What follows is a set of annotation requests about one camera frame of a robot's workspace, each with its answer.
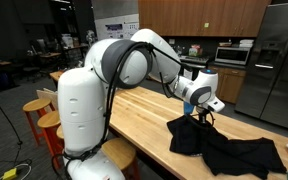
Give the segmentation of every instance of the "microwave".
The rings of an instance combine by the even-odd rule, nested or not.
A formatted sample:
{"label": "microwave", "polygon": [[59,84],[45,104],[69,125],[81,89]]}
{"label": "microwave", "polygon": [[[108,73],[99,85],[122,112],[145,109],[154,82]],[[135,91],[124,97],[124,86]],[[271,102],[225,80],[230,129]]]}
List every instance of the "microwave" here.
{"label": "microwave", "polygon": [[248,47],[218,47],[215,62],[246,65],[250,50]]}

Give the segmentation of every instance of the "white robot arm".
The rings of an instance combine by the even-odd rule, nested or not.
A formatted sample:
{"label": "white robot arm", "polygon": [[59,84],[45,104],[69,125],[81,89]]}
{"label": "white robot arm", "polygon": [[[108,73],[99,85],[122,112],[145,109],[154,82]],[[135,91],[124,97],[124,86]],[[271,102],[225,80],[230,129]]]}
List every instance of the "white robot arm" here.
{"label": "white robot arm", "polygon": [[217,73],[202,70],[196,80],[179,76],[180,61],[156,33],[139,30],[131,40],[95,43],[83,68],[65,72],[58,85],[58,103],[65,141],[65,158],[72,179],[124,179],[101,152],[115,88],[137,87],[149,75],[167,85],[171,94],[210,111],[224,104],[217,99]]}

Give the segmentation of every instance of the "wooden cabinet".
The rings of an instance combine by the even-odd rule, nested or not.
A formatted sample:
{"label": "wooden cabinet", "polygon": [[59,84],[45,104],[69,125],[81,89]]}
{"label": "wooden cabinet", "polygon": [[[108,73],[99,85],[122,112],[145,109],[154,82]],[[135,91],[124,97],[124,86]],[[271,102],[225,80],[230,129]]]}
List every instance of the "wooden cabinet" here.
{"label": "wooden cabinet", "polygon": [[218,73],[218,86],[216,96],[226,102],[235,104],[244,82],[244,70],[210,66]]}
{"label": "wooden cabinet", "polygon": [[162,36],[256,37],[271,0],[138,0],[140,28]]}
{"label": "wooden cabinet", "polygon": [[226,0],[220,36],[256,37],[271,0]]}

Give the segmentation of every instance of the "refrigerator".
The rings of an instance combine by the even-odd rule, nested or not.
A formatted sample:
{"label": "refrigerator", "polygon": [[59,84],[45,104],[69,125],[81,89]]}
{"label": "refrigerator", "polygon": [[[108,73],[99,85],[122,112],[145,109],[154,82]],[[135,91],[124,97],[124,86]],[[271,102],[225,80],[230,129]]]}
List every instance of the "refrigerator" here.
{"label": "refrigerator", "polygon": [[288,3],[269,5],[235,111],[288,128]]}

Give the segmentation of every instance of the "floor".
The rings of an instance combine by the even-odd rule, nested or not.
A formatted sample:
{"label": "floor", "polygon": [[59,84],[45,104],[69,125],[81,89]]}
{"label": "floor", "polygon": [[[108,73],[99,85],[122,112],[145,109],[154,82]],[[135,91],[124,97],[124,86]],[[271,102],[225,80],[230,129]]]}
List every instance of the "floor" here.
{"label": "floor", "polygon": [[[16,78],[15,80],[20,86],[1,91],[0,106],[17,130],[21,141],[23,141],[17,161],[32,161],[32,169],[27,179],[58,179],[51,168],[51,157],[45,142],[42,141],[42,145],[39,147],[35,145],[31,130],[22,112],[22,107],[25,103],[37,98],[37,89],[48,88],[56,90],[56,87],[53,81],[47,77],[38,78],[36,83],[26,81],[26,79]],[[163,93],[161,85],[152,80],[145,80],[141,86]],[[226,103],[225,109],[220,113],[288,137],[288,129],[236,113],[232,104]],[[0,177],[5,171],[13,167],[15,156],[19,149],[17,143],[18,139],[12,130],[12,126],[10,126],[0,110]],[[162,179],[142,161],[139,161],[139,167],[142,180]],[[23,168],[20,176],[25,175],[26,172],[28,172],[28,168]]]}

